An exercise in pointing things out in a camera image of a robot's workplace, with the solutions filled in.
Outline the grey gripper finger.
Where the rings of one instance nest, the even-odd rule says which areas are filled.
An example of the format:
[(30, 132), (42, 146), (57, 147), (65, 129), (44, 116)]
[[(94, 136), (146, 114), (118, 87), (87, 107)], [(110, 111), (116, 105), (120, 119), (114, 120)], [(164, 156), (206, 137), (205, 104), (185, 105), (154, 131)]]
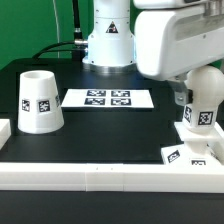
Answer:
[(193, 91), (186, 86), (186, 80), (186, 75), (178, 75), (169, 80), (174, 91), (175, 103), (180, 106), (185, 106), (193, 101)]

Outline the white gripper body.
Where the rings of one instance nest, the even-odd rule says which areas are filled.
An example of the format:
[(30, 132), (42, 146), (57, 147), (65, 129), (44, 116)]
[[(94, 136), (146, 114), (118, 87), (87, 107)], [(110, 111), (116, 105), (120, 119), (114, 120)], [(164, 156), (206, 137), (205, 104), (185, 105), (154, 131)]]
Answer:
[(224, 58), (224, 0), (133, 0), (140, 73), (167, 80)]

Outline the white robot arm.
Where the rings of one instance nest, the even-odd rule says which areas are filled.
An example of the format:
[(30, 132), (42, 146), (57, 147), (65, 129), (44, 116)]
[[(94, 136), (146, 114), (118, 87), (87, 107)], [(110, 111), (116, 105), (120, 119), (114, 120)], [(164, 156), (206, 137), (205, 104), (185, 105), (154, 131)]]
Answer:
[(93, 0), (85, 66), (113, 73), (136, 66), (168, 80), (179, 105), (191, 101), (183, 76), (224, 58), (224, 0)]

